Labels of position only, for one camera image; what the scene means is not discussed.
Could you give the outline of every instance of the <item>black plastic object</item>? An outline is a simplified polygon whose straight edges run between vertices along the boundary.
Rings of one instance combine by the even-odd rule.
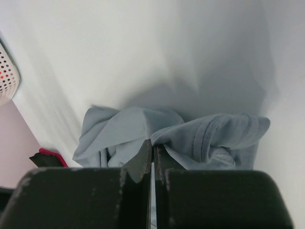
[[[172,170],[165,183],[169,228],[293,228],[277,186],[265,173]]]
[[[254,171],[187,171],[145,141],[122,168],[43,168],[28,173],[0,229],[150,228],[155,162],[158,229],[291,229],[272,179]]]
[[[0,217],[4,211],[12,193],[13,189],[0,187]]]
[[[37,167],[64,167],[62,162],[53,155],[46,155],[36,153],[30,157],[30,160],[37,165]]]

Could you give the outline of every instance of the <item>white surface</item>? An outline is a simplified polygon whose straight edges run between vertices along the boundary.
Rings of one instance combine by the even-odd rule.
[[[14,102],[69,165],[92,105],[266,115],[255,167],[302,228],[304,11],[303,0],[3,0],[0,29],[22,77]]]

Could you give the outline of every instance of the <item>red object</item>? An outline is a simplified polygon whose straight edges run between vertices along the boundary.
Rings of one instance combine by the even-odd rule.
[[[67,163],[65,162],[65,160],[62,158],[62,156],[61,156],[60,154],[54,153],[54,152],[52,152],[52,151],[50,151],[50,150],[47,150],[47,149],[44,149],[44,148],[39,149],[39,152],[40,152],[41,154],[48,154],[48,155],[56,156],[56,157],[61,161],[62,165],[63,165],[65,168],[68,168]]]

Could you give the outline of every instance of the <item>white perforated basket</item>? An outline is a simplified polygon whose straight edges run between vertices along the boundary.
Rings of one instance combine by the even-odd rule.
[[[14,96],[19,85],[19,74],[0,43],[0,106]]]

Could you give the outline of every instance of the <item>blue fabric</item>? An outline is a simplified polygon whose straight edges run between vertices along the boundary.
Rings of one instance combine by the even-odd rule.
[[[252,169],[257,143],[269,126],[268,118],[250,114],[217,114],[185,123],[165,107],[120,112],[93,107],[85,115],[73,159],[83,167],[120,167],[150,138],[153,145],[165,144],[186,169]]]

